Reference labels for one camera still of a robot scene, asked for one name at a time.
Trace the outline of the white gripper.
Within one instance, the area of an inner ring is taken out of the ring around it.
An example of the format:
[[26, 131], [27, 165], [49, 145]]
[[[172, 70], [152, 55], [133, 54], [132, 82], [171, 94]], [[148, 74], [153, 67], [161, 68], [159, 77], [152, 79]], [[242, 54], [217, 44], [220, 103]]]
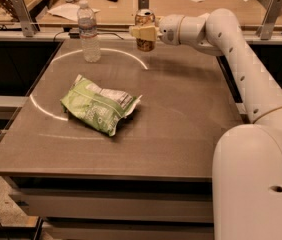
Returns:
[[179, 45], [179, 32], [183, 15], [168, 15], [159, 20], [159, 29], [154, 25], [149, 26], [130, 26], [129, 33], [136, 39], [145, 41], [160, 40], [168, 45]]

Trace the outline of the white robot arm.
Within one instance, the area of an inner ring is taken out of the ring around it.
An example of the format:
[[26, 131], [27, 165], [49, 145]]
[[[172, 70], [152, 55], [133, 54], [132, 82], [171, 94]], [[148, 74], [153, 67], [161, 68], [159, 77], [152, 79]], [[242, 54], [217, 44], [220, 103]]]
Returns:
[[226, 58], [249, 121], [228, 130], [214, 151], [214, 236], [282, 240], [282, 88], [247, 44], [235, 14], [169, 15], [129, 32]]

